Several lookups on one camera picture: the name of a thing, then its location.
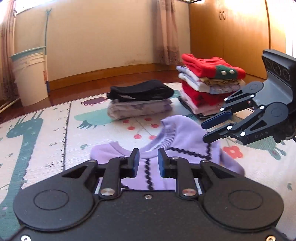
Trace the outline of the wooden wardrobe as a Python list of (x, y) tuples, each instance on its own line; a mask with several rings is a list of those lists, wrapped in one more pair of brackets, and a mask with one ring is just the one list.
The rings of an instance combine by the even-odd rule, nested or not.
[(196, 1), (189, 4), (191, 53), (220, 57), (266, 79), (265, 49), (286, 51), (283, 1)]

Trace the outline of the black folded garment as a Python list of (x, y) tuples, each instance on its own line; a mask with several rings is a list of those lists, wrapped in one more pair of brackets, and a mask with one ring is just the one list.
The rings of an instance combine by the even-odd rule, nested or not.
[(107, 93), (108, 99), (121, 102), (163, 100), (172, 97), (174, 90), (159, 80), (148, 80), (136, 85), (112, 86)]

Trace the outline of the white floral folded garment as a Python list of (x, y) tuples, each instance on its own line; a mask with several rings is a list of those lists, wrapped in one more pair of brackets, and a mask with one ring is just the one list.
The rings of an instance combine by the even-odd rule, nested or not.
[(171, 104), (170, 99), (130, 102), (112, 100), (107, 107), (107, 114), (113, 120), (121, 120), (171, 111)]

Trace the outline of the cartoon foam play mat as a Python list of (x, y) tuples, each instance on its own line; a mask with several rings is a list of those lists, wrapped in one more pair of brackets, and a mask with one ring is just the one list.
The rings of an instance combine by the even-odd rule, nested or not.
[[(149, 144), (161, 131), (162, 119), (194, 116), (179, 102), (181, 85), (174, 90), (172, 110), (166, 113), (113, 121), (107, 115), (105, 94), (34, 111), (1, 124), (1, 238), (19, 228), (12, 211), (16, 193), (30, 185), (76, 166), (100, 144), (118, 142), (131, 150)], [(295, 238), (295, 142), (276, 143), (272, 137), (243, 145), (225, 138), (220, 147), (245, 169), (246, 176), (276, 190), (285, 210), (277, 228)]]

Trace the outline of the purple sweatshirt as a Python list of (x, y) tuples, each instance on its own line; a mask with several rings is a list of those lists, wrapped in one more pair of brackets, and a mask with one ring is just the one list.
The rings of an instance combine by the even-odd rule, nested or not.
[(243, 167), (226, 154), (219, 141), (206, 144), (206, 131), (199, 124), (182, 115), (169, 116), (161, 121), (160, 133), (149, 144), (139, 150), (139, 166), (135, 178), (124, 178), (122, 189), (129, 190), (174, 190), (173, 178), (162, 178), (159, 172), (158, 150), (163, 148), (169, 157), (177, 156), (190, 163), (202, 160), (214, 162), (230, 171), (244, 175)]

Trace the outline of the pink folded garment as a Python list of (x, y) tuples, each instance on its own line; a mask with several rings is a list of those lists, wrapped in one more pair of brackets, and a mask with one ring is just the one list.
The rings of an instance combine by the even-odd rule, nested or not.
[(209, 104), (202, 104), (200, 107), (197, 107), (193, 101), (190, 99), (190, 97), (185, 94), (183, 90), (180, 91), (181, 99), (189, 106), (190, 110), (193, 112), (193, 114), (202, 114), (202, 115), (212, 115), (217, 114), (222, 106), (224, 105), (224, 101), (221, 103), (217, 103), (215, 105), (209, 105)]

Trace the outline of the red folded sweater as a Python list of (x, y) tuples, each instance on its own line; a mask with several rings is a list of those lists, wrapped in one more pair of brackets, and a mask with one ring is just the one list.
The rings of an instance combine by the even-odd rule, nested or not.
[(182, 54), (183, 66), (177, 66), (185, 94), (197, 107), (214, 106), (245, 85), (246, 72), (219, 57), (196, 58)]

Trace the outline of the white plastic bucket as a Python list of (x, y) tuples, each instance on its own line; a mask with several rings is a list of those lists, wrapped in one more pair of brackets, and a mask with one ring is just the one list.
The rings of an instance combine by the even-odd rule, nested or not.
[(48, 97), (45, 74), (45, 47), (37, 47), (11, 56), (13, 74), (23, 106), (36, 104)]

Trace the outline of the beige lace curtain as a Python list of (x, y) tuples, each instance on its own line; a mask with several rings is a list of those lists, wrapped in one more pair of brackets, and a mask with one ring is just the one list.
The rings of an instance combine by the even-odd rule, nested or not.
[(176, 65), (180, 61), (175, 1), (157, 1), (156, 54), (159, 63)]

